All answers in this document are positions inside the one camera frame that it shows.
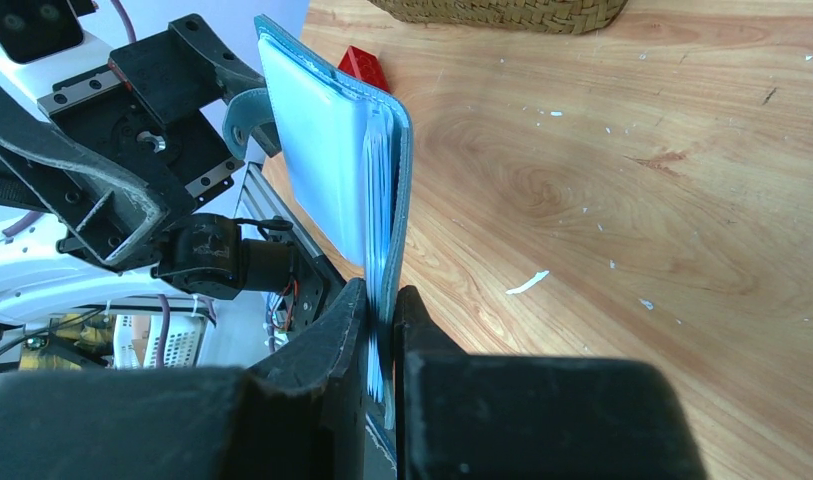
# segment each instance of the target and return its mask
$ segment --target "white debris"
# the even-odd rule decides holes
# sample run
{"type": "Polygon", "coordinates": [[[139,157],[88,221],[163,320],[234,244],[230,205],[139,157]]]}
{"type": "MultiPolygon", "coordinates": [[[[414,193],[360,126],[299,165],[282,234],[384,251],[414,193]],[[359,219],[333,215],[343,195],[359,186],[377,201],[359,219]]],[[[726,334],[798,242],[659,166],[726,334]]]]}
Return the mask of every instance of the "white debris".
{"type": "Polygon", "coordinates": [[[518,295],[520,293],[524,293],[527,290],[529,290],[530,288],[532,288],[533,285],[535,285],[538,282],[544,280],[544,277],[546,277],[548,275],[550,275],[550,270],[545,270],[543,272],[538,272],[533,276],[533,278],[527,280],[527,283],[521,285],[520,287],[506,290],[506,295],[518,295]]]}

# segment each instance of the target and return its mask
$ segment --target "purple cable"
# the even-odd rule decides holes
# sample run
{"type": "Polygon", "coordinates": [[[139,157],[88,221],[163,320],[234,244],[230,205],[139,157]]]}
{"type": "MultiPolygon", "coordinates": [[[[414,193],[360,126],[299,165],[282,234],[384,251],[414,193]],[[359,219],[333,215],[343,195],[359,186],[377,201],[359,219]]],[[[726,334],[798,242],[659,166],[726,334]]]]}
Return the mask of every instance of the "purple cable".
{"type": "Polygon", "coordinates": [[[29,213],[27,213],[26,215],[23,216],[23,218],[21,218],[20,220],[15,222],[14,225],[12,225],[9,228],[3,230],[3,235],[5,235],[7,238],[11,238],[11,237],[23,232],[24,230],[26,230],[27,228],[32,226],[33,223],[38,221],[38,219],[41,218],[42,215],[43,215],[43,213],[40,213],[40,212],[29,212],[29,213]]]}
{"type": "Polygon", "coordinates": [[[111,0],[111,2],[115,10],[117,10],[120,20],[123,22],[123,28],[126,29],[127,40],[129,40],[129,43],[135,43],[138,37],[135,36],[135,27],[132,26],[132,20],[130,20],[129,14],[126,13],[126,9],[123,8],[123,4],[120,3],[120,0],[111,0]]]}
{"type": "Polygon", "coordinates": [[[165,347],[170,331],[170,304],[166,296],[159,294],[158,297],[159,303],[162,304],[162,331],[159,334],[158,345],[156,345],[156,368],[165,368],[165,347]]]}

